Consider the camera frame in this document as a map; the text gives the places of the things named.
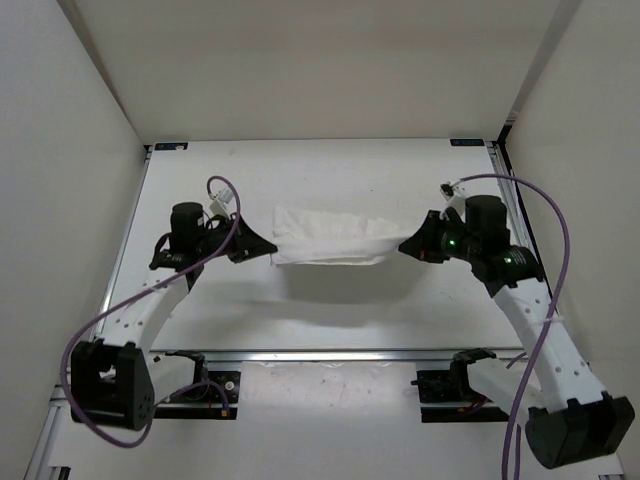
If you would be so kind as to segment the white pleated skirt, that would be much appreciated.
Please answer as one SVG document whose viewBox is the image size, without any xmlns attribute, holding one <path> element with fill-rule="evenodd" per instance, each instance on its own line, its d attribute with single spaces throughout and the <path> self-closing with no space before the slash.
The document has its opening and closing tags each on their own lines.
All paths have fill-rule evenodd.
<svg viewBox="0 0 640 480">
<path fill-rule="evenodd" d="M 388 259 L 411 232 L 390 220 L 276 207 L 275 265 L 371 266 Z"/>
</svg>

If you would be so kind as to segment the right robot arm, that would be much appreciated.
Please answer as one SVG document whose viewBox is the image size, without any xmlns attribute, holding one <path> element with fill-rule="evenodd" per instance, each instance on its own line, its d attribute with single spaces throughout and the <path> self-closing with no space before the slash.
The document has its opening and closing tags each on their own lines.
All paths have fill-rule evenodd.
<svg viewBox="0 0 640 480">
<path fill-rule="evenodd" d="M 460 399 L 483 395 L 514 414 L 538 462 L 559 468 L 616 452 L 635 412 L 612 396 L 580 355 L 551 299 L 533 253 L 512 244 L 507 208 L 492 195 L 471 196 L 464 210 L 431 210 L 399 251 L 419 261 L 468 263 L 514 328 L 539 384 L 532 386 L 486 349 L 455 355 L 449 387 Z"/>
</svg>

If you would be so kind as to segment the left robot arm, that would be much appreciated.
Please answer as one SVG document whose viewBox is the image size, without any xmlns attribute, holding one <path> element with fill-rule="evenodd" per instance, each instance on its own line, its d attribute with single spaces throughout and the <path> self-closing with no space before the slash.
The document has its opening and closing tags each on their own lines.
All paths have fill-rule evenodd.
<svg viewBox="0 0 640 480">
<path fill-rule="evenodd" d="M 196 202 L 173 206 L 170 230 L 154 248 L 142 298 L 113 314 L 112 324 L 71 352 L 72 417 L 95 425 L 144 429 L 155 405 L 174 395 L 198 400 L 210 377 L 203 355 L 184 350 L 154 354 L 154 341 L 191 293 L 207 258 L 239 264 L 276 253 L 239 214 L 205 215 Z"/>
</svg>

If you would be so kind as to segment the right blue label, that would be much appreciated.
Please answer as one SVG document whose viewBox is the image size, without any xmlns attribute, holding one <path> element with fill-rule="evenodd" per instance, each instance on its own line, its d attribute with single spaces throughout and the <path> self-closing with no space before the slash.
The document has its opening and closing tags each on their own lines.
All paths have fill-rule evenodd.
<svg viewBox="0 0 640 480">
<path fill-rule="evenodd" d="M 450 145 L 452 147 L 484 147 L 483 139 L 475 138 L 451 138 Z"/>
</svg>

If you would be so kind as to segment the blue label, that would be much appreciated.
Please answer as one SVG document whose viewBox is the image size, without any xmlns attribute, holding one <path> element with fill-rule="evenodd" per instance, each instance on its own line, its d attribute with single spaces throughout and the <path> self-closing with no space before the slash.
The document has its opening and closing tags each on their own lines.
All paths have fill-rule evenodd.
<svg viewBox="0 0 640 480">
<path fill-rule="evenodd" d="M 452 147 L 484 147 L 483 139 L 475 138 L 451 138 L 450 145 Z"/>
<path fill-rule="evenodd" d="M 154 145 L 155 151 L 184 151 L 189 146 L 188 142 L 160 142 Z"/>
</svg>

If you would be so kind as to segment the left blue label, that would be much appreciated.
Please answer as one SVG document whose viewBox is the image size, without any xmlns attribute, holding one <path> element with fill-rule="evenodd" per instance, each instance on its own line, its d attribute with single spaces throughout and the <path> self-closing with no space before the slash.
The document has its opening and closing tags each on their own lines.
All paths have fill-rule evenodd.
<svg viewBox="0 0 640 480">
<path fill-rule="evenodd" d="M 154 145 L 155 151 L 184 151 L 189 146 L 188 142 L 160 142 Z"/>
</svg>

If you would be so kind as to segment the front aluminium rail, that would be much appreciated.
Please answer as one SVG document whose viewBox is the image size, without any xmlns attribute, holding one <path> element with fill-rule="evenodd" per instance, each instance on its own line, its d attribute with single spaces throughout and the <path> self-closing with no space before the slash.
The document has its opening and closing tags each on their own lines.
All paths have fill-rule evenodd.
<svg viewBox="0 0 640 480">
<path fill-rule="evenodd" d="M 449 362 L 451 349 L 303 349 L 303 350 L 189 350 L 210 363 L 339 363 L 339 362 Z"/>
</svg>

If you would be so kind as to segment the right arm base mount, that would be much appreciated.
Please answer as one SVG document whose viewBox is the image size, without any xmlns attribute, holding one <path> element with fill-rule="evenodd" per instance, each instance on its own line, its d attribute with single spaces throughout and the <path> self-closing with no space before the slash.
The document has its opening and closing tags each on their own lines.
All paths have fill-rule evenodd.
<svg viewBox="0 0 640 480">
<path fill-rule="evenodd" d="M 506 422 L 508 415 L 486 396 L 472 390 L 466 368 L 495 352 L 475 348 L 457 352 L 447 369 L 422 369 L 411 385 L 418 389 L 423 424 Z"/>
</svg>

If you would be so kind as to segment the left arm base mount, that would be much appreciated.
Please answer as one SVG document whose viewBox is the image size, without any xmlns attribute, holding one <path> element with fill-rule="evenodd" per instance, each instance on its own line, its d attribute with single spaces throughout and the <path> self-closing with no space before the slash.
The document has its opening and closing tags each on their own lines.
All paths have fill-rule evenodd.
<svg viewBox="0 0 640 480">
<path fill-rule="evenodd" d="M 210 362 L 190 351 L 148 358 L 154 388 L 155 419 L 235 420 L 241 390 L 239 366 Z"/>
</svg>

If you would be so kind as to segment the left aluminium frame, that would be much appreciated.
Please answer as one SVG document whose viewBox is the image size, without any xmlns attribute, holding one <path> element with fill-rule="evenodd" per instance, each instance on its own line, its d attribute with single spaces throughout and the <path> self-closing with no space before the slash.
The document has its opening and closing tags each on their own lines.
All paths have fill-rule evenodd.
<svg viewBox="0 0 640 480">
<path fill-rule="evenodd" d="M 44 424 L 23 476 L 24 480 L 67 480 L 69 478 L 71 472 L 69 466 L 53 465 L 51 463 L 54 446 L 67 406 L 68 402 L 64 396 L 63 388 L 60 380 L 57 379 L 47 404 Z"/>
</svg>

